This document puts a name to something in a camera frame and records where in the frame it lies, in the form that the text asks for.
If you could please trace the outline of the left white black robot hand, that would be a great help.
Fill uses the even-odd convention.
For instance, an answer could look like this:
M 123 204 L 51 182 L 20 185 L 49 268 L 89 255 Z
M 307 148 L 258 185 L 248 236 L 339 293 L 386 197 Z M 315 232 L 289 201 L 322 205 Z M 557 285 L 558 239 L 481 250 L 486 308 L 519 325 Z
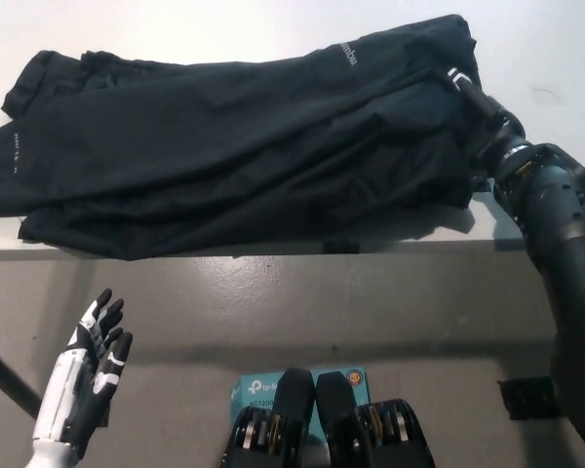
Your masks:
M 34 440 L 80 447 L 106 417 L 127 364 L 133 335 L 120 327 L 124 300 L 105 289 L 78 321 L 55 362 Z

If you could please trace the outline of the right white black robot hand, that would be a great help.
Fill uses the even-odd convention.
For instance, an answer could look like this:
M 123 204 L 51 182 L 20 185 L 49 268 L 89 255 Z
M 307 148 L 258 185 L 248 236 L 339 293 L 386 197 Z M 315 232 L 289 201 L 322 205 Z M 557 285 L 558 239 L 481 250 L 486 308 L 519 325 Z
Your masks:
M 478 168 L 491 174 L 511 154 L 531 146 L 520 120 L 466 73 L 453 67 L 446 72 L 446 80 L 474 121 L 466 153 Z

